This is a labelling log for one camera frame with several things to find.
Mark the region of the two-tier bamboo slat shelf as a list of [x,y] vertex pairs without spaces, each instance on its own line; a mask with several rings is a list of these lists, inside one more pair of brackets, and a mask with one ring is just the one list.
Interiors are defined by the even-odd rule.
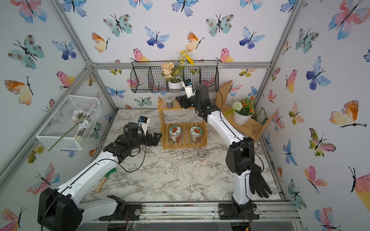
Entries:
[[[173,108],[168,108],[164,99],[159,98],[158,100],[158,113],[161,120],[161,143],[163,149],[180,149],[180,148],[196,148],[196,147],[207,147],[207,140],[208,140],[208,131],[207,131],[207,124],[203,120],[201,122],[184,122],[183,120],[177,119],[177,123],[167,123],[165,120],[165,111],[178,111],[178,110],[185,110],[190,111],[194,109],[192,107],[188,109],[181,108],[178,102],[173,103]],[[172,131],[173,126],[178,126],[181,132],[181,140],[177,142],[175,138],[170,138],[170,132]],[[191,132],[190,129],[192,127],[200,127],[202,129],[202,134],[200,136],[200,141],[195,143],[191,140]]]

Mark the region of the clear tub dark seeds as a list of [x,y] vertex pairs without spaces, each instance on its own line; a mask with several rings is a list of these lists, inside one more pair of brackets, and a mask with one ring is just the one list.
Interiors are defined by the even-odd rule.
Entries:
[[174,104],[175,96],[172,93],[167,93],[163,96],[163,101],[167,109],[172,109]]

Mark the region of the clear tub red seeds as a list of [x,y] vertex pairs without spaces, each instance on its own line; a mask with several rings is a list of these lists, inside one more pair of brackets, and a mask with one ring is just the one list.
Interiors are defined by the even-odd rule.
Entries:
[[196,156],[197,156],[197,160],[199,162],[203,162],[207,158],[208,153],[207,153],[207,151],[205,149],[199,149],[197,151]]

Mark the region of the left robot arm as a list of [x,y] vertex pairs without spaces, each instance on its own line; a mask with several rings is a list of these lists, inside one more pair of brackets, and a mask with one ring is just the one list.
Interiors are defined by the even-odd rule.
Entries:
[[110,170],[132,155],[132,151],[157,146],[161,133],[150,134],[143,122],[127,123],[124,133],[103,149],[103,152],[80,173],[56,189],[41,193],[37,222],[40,228],[50,231],[75,231],[79,226],[97,218],[127,217],[125,201],[109,195],[106,199],[82,205],[89,190]]

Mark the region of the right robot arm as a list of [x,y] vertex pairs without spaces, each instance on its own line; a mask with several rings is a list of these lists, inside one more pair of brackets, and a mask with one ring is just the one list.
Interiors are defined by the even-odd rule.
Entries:
[[182,87],[186,94],[176,98],[180,107],[194,107],[196,114],[211,125],[228,146],[225,161],[228,169],[234,174],[233,202],[239,207],[251,204],[250,177],[260,170],[255,164],[253,139],[239,133],[227,121],[221,106],[211,103],[209,88],[206,85],[194,86],[182,82]]

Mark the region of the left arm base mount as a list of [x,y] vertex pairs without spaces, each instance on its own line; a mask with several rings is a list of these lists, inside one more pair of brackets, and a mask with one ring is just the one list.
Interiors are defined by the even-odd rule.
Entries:
[[143,207],[141,204],[127,204],[125,200],[115,195],[108,195],[108,198],[113,199],[118,205],[112,215],[100,217],[99,221],[116,221],[129,218],[133,221],[139,220]]

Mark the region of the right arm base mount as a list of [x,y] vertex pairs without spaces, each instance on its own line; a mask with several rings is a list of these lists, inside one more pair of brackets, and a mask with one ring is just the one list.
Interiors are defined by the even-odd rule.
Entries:
[[255,220],[260,218],[256,204],[247,202],[239,205],[234,199],[232,199],[231,203],[220,203],[218,205],[218,214],[221,220]]

